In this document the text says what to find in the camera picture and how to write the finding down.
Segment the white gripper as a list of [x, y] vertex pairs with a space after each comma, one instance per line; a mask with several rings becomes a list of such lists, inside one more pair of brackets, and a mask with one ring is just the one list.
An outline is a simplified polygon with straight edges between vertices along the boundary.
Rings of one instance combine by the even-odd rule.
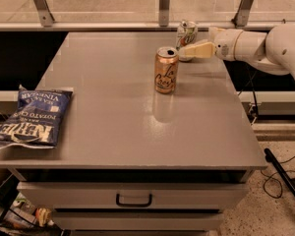
[[235, 46], [241, 29], [209, 28], [211, 42], [189, 44], [179, 50], [182, 58], [210, 58], [214, 54], [226, 61], [235, 60]]

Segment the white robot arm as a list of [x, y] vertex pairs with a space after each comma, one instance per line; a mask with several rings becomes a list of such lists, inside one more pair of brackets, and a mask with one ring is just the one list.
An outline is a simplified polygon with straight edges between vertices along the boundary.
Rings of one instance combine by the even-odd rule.
[[242, 29], [209, 30], [210, 40], [188, 44], [181, 58], [210, 58], [242, 61], [273, 75], [290, 74], [295, 81], [295, 26], [282, 24], [269, 33]]

